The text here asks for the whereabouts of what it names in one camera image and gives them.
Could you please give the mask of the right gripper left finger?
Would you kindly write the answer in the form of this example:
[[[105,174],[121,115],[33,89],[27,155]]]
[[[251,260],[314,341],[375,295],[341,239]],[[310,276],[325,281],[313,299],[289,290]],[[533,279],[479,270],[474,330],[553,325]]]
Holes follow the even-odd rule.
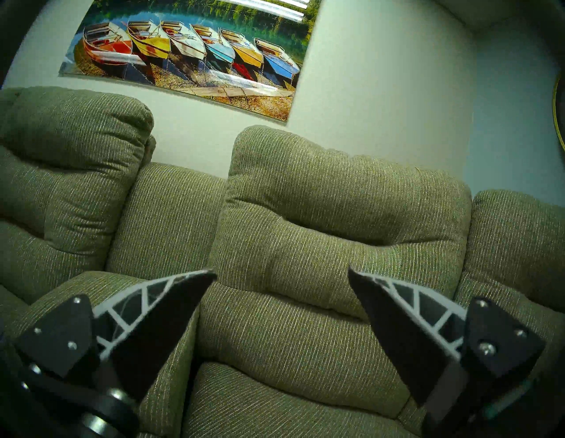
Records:
[[[13,339],[13,437],[136,437],[137,407],[188,328],[214,270],[75,295]]]

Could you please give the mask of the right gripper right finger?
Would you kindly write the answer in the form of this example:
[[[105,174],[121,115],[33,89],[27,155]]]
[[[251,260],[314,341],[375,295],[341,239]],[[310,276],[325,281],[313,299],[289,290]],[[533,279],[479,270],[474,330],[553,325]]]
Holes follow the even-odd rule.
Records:
[[[529,375],[544,340],[494,301],[466,308],[405,281],[348,269],[372,332],[419,407],[422,437],[528,437],[540,414]]]

